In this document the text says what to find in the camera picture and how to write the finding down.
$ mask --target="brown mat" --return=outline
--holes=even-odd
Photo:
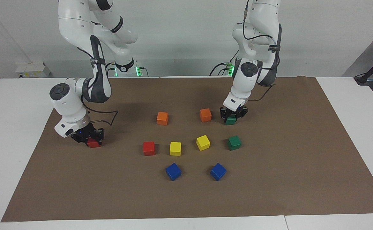
[[[225,126],[219,107],[232,79],[113,79],[113,96],[95,109],[119,109],[103,147],[59,137],[54,111],[2,221],[234,217],[373,213],[373,177],[314,78],[278,78],[249,113]],[[265,88],[256,86],[253,98]],[[201,123],[199,110],[213,120]],[[156,124],[159,111],[169,125]],[[111,118],[92,114],[93,119]],[[200,152],[197,137],[211,148]],[[243,146],[227,150],[239,135]],[[144,141],[156,156],[145,157]],[[169,156],[170,141],[182,156]],[[177,163],[171,182],[165,168]],[[220,182],[209,171],[228,170]]]

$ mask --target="cube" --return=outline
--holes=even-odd
[[[90,148],[98,148],[98,147],[101,147],[101,145],[98,143],[98,141],[94,140],[93,138],[88,138],[87,139],[87,143],[86,143],[87,146],[89,146]]]
[[[154,156],[155,155],[155,143],[153,141],[144,142],[143,152],[145,156]]]
[[[168,125],[168,113],[167,112],[159,112],[157,116],[157,124],[159,125]]]
[[[171,145],[169,147],[169,155],[171,155],[171,156],[181,156],[181,147],[182,147],[182,143],[171,142]]]
[[[212,119],[212,114],[210,109],[201,109],[199,112],[202,122],[209,122]]]
[[[213,176],[216,181],[222,179],[225,173],[226,169],[219,163],[217,163],[211,170],[211,176]]]
[[[242,146],[242,142],[240,141],[238,136],[234,136],[234,137],[229,138],[228,146],[231,151],[237,150],[237,149],[240,149],[240,147]]]
[[[237,121],[236,115],[231,115],[226,119],[225,125],[234,125]]]
[[[208,137],[204,135],[196,139],[196,145],[198,146],[200,151],[203,151],[211,146],[211,142],[209,141]]]
[[[181,169],[175,163],[166,168],[165,171],[172,181],[176,180],[179,176],[181,176]]]

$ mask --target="white robotic arm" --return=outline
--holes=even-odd
[[[91,12],[100,21],[95,26],[91,22]],[[89,102],[104,103],[111,96],[101,42],[114,52],[115,64],[127,66],[125,72],[128,72],[134,65],[134,59],[126,44],[134,43],[138,34],[123,22],[112,0],[60,0],[58,14],[61,35],[90,56],[93,77],[68,79],[52,88],[50,98],[62,115],[55,130],[62,137],[71,135],[77,142],[87,144],[92,138],[101,144],[103,130],[94,129],[82,103],[83,98]]]
[[[250,7],[250,22],[246,22],[246,6],[243,23],[237,23],[233,28],[239,53],[235,60],[233,86],[223,102],[225,108],[220,109],[224,121],[230,116],[242,118],[248,112],[244,105],[256,83],[271,86],[276,79],[280,63],[281,25],[277,18],[280,3],[281,0],[254,1]]]

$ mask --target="blue object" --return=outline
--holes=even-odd
[[[166,168],[165,171],[172,181],[176,180],[181,175],[181,169],[175,163]]]
[[[211,170],[211,175],[216,181],[219,181],[226,173],[226,169],[219,163]]]

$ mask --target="white tabletop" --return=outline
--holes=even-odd
[[[0,80],[0,221],[52,111],[49,90],[65,79]],[[373,175],[373,92],[352,78],[318,78]],[[373,229],[373,214],[0,223],[0,229]]]

